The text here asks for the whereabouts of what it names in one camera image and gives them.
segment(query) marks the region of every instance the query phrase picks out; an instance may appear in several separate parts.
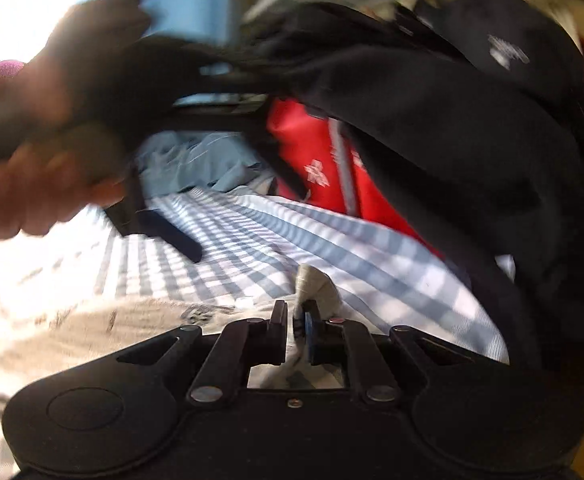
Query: finger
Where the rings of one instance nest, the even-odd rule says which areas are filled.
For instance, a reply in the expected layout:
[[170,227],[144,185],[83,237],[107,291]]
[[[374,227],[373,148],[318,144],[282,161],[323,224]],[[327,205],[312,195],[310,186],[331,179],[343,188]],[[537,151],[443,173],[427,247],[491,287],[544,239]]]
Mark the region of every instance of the finger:
[[59,222],[69,222],[88,204],[88,189],[80,177],[78,161],[70,153],[57,155],[48,165],[55,182],[54,203]]
[[152,25],[152,19],[145,13],[129,20],[119,22],[112,20],[107,30],[100,33],[99,41],[102,43],[99,43],[99,49],[102,52],[134,43],[147,32],[150,25]]
[[139,40],[147,29],[148,27],[142,24],[127,27],[122,32],[119,30],[109,31],[107,34],[98,38],[98,51],[94,49],[89,53],[89,61],[106,62],[108,58],[111,59],[112,54],[123,50],[125,47]]
[[51,183],[46,179],[43,164],[28,144],[16,150],[8,162],[12,175],[19,176],[16,183],[24,203],[21,229],[33,236],[43,236],[56,223],[56,211],[50,193]]
[[142,0],[90,0],[90,2],[103,7],[138,7]]
[[125,189],[122,182],[115,180],[104,180],[89,191],[89,202],[100,205],[101,207],[110,207],[124,199]]
[[0,162],[0,240],[13,238],[20,231],[23,209],[6,162]]
[[113,7],[102,12],[95,22],[90,25],[95,30],[108,30],[111,28],[129,27],[136,23],[147,23],[149,25],[150,15],[140,7]]

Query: blue and white checkered bedsheet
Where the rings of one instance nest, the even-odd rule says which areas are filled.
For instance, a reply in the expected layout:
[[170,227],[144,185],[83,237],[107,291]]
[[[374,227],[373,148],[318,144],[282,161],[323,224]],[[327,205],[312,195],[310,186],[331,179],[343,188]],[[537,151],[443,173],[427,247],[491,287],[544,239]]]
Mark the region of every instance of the blue and white checkered bedsheet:
[[[381,332],[408,324],[507,360],[501,335],[472,294],[412,238],[246,189],[230,194],[195,189],[150,205],[199,240],[203,262],[193,265],[161,241],[121,238],[101,211],[91,209],[73,226],[89,225],[92,247],[99,251],[96,295],[217,305],[245,297],[262,301],[293,294],[297,266],[309,264],[331,277],[345,309]],[[13,471],[0,431],[0,479]]]

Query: bed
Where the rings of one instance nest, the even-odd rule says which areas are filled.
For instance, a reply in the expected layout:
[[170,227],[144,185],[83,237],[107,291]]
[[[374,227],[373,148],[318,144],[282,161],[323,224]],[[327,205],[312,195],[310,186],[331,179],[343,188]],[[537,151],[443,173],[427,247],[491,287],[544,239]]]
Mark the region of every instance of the bed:
[[[503,339],[476,299],[412,238],[246,187],[227,194],[193,189],[153,199],[150,206],[202,244],[200,264],[159,240],[121,238],[97,208],[85,209],[45,238],[0,244],[0,266],[12,281],[0,284],[0,362],[9,361],[18,344],[71,320],[95,301],[151,299],[141,323],[154,325],[152,319],[173,326],[192,305],[249,317],[244,314],[250,309],[294,297],[299,266],[315,267],[331,278],[342,300],[342,317],[363,320],[380,333],[409,324],[507,361]],[[32,256],[31,263],[24,258],[25,266],[10,273],[18,250],[44,256]],[[46,360],[35,352],[30,359]],[[0,370],[0,411],[10,395],[45,375],[44,365],[32,366],[33,375]],[[15,471],[0,429],[0,479]]]

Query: white logo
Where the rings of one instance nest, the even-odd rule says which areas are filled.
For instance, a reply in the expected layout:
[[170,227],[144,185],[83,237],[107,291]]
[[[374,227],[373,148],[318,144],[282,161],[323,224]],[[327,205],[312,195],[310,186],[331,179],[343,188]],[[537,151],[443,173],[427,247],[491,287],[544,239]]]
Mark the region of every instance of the white logo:
[[321,187],[329,186],[328,178],[323,173],[323,163],[314,159],[309,166],[305,167],[307,171],[307,181],[318,184]]
[[512,59],[518,59],[523,63],[529,63],[530,58],[523,52],[518,46],[512,45],[501,38],[495,38],[494,36],[488,36],[492,48],[490,49],[490,55],[500,64],[503,68],[510,69],[510,61]]

